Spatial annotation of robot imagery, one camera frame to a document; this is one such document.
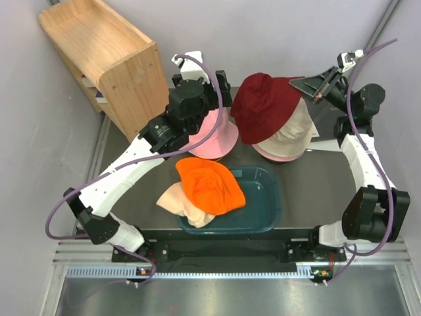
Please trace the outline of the dark red bucket hat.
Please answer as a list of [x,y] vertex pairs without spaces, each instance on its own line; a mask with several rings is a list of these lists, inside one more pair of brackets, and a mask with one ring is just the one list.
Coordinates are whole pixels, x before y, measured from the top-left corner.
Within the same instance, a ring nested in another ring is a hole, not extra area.
[[230,110],[244,144],[266,140],[290,119],[301,98],[290,80],[261,72],[244,79]]

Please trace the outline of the beige bucket hat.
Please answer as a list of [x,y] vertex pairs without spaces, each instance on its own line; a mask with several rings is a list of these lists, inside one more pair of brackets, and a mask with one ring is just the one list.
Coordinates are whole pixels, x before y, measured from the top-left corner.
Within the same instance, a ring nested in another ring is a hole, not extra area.
[[312,140],[313,121],[307,104],[300,99],[288,121],[271,137],[253,145],[264,151],[282,156],[304,153]]

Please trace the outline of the light pink bucket hat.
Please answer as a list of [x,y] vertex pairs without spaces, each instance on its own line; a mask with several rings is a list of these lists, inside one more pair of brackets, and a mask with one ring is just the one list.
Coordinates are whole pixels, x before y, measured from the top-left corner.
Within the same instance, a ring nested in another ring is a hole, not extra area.
[[269,161],[273,161],[273,162],[276,162],[276,163],[287,163],[287,162],[290,162],[290,161],[294,161],[294,160],[303,156],[303,153],[301,153],[301,154],[293,156],[293,157],[281,157],[281,156],[270,154],[270,153],[262,150],[259,147],[255,147],[255,151],[257,153],[259,153],[265,159],[268,159]]

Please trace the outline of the turquoise bucket hat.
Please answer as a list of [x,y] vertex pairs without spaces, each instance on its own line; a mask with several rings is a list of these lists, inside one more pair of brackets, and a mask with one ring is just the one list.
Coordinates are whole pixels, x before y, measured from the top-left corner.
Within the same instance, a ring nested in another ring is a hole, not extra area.
[[275,154],[269,153],[267,151],[259,151],[259,153],[263,157],[265,157],[267,159],[270,159],[270,160],[273,160],[273,161],[293,161],[293,160],[296,160],[296,159],[302,157],[303,154],[304,154],[302,152],[302,153],[300,153],[298,155],[294,155],[294,156],[282,156],[282,155],[275,155]]

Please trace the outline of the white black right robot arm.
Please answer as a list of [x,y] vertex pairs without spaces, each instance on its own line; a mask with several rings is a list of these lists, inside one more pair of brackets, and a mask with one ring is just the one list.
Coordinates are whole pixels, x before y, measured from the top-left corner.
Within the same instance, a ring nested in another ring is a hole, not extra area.
[[356,193],[341,220],[315,230],[308,255],[323,260],[332,250],[359,240],[378,248],[396,241],[410,205],[408,192],[396,189],[384,171],[374,146],[372,117],[385,99],[385,90],[369,84],[345,96],[346,116],[337,120],[335,136],[355,182]]

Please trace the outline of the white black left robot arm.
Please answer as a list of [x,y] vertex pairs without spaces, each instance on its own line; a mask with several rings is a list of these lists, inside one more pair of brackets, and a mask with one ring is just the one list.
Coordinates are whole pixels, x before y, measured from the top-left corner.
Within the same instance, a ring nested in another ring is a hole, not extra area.
[[167,158],[209,146],[232,105],[231,86],[223,70],[202,70],[173,77],[164,113],[151,119],[125,152],[96,179],[63,196],[85,237],[93,244],[111,243],[133,260],[142,261],[149,245],[140,229],[115,217],[115,203],[145,174]]

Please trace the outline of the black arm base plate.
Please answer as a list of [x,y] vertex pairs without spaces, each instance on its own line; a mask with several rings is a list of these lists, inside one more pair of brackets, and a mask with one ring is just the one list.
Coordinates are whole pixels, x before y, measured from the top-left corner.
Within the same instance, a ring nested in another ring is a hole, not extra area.
[[346,259],[342,248],[314,247],[307,240],[158,240],[146,242],[136,254],[154,263],[196,257],[265,257],[281,263],[341,263]]

